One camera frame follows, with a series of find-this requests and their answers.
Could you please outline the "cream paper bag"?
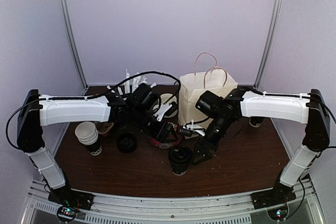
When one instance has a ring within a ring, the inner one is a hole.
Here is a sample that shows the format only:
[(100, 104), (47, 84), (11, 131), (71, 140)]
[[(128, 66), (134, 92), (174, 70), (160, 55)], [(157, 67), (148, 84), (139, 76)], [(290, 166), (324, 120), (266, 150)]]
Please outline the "cream paper bag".
[(195, 105), (200, 96), (205, 91), (210, 91), (217, 96), (226, 97), (233, 89), (238, 87), (238, 82), (222, 67), (217, 65), (208, 69), (206, 72), (197, 72), (197, 62), (200, 53), (194, 62), (194, 72), (180, 76), (181, 88), (178, 95), (178, 122), (180, 125), (191, 126), (192, 123), (207, 128), (212, 119), (208, 119), (205, 114), (199, 111)]

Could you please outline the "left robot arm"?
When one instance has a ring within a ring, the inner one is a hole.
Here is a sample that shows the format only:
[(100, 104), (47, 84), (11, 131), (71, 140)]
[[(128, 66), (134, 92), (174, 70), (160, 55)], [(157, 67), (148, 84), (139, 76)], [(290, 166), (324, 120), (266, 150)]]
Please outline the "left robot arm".
[(131, 124), (160, 143), (174, 143), (179, 137), (172, 123), (162, 119), (176, 103), (163, 104), (150, 111), (160, 96), (147, 84), (123, 98), (115, 92), (90, 97), (51, 97), (30, 90), (17, 119), (17, 146), (26, 153), (64, 205), (76, 197), (65, 173), (56, 163), (43, 140), (44, 126), (68, 122), (117, 122)]

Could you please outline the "cardboard cup carrier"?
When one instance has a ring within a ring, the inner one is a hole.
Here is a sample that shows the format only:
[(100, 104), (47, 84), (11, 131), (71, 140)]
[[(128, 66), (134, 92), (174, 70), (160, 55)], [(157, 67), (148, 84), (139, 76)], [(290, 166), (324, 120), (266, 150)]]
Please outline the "cardboard cup carrier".
[(96, 129), (99, 135), (106, 136), (112, 130), (113, 126), (114, 126), (114, 123), (98, 122), (96, 124)]

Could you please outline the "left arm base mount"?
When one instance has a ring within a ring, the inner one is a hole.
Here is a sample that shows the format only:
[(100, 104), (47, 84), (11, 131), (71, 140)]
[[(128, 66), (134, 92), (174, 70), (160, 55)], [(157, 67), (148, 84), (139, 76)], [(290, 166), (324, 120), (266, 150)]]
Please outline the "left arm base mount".
[(61, 200), (54, 193), (50, 192), (48, 200), (60, 205), (56, 210), (56, 217), (62, 222), (69, 223), (79, 217), (84, 217), (84, 210), (91, 210), (94, 195), (72, 190), (70, 199)]

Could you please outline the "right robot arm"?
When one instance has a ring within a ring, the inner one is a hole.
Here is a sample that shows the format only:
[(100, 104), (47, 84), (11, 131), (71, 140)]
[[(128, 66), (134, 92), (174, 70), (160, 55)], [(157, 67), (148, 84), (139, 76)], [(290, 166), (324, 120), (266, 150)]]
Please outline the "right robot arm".
[(224, 98), (205, 91), (195, 107), (212, 121), (194, 146), (191, 159), (193, 165), (213, 158), (219, 141), (240, 118), (249, 118), (254, 127), (264, 118), (295, 121), (306, 126), (302, 143), (269, 192), (269, 199), (274, 204), (281, 203), (289, 196), (301, 175), (330, 145), (330, 121), (334, 116), (317, 89), (295, 95), (239, 87)]

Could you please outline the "black paper coffee cup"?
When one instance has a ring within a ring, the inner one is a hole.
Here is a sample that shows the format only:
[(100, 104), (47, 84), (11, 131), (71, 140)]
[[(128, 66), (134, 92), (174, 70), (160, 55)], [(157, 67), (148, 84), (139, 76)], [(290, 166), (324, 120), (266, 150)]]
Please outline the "black paper coffee cup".
[(263, 120), (264, 120), (264, 118), (262, 118), (262, 117), (251, 117), (249, 119), (249, 124), (250, 124), (250, 126), (252, 126), (254, 128), (258, 128), (262, 124)]

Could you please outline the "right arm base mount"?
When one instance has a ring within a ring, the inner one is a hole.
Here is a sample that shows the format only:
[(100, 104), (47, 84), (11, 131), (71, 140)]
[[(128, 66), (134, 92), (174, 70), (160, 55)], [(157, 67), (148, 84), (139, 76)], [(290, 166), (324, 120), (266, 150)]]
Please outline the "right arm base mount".
[(268, 217), (273, 221), (283, 221), (289, 216), (288, 202), (296, 199), (290, 190), (272, 188), (251, 194), (254, 209), (266, 208)]

